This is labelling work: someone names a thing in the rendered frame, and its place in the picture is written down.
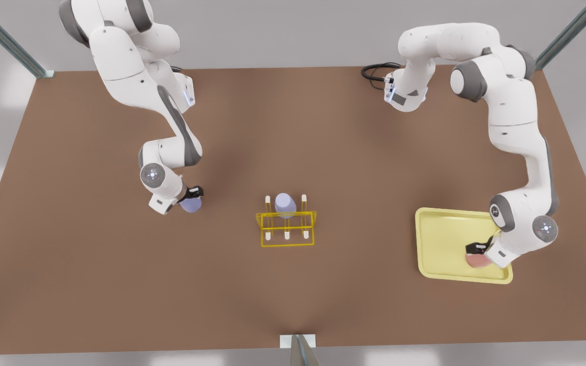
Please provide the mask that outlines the pale yellow tray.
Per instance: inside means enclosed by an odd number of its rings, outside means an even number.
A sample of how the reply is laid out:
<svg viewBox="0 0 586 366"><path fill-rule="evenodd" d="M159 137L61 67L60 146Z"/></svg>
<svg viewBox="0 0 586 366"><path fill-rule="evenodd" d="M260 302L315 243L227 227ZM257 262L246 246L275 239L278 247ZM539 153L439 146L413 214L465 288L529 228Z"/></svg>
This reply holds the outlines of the pale yellow tray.
<svg viewBox="0 0 586 366"><path fill-rule="evenodd" d="M511 266L474 268L466 261L467 245L500 232L485 211L423 207L415 213L415 225L417 264L427 278L498 285L513 280Z"/></svg>

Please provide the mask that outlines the silver frame post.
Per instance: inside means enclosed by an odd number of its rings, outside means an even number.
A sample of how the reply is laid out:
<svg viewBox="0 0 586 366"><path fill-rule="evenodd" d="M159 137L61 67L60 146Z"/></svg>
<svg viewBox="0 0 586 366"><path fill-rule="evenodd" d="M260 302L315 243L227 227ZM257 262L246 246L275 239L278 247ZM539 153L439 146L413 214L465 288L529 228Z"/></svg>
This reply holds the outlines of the silver frame post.
<svg viewBox="0 0 586 366"><path fill-rule="evenodd" d="M543 70L585 27L586 6L536 58L536 70Z"/></svg>
<svg viewBox="0 0 586 366"><path fill-rule="evenodd" d="M290 366L319 366L314 354L316 334L280 335L280 348L290 349Z"/></svg>
<svg viewBox="0 0 586 366"><path fill-rule="evenodd" d="M54 70L44 69L1 25L0 45L35 78L52 78L55 76Z"/></svg>

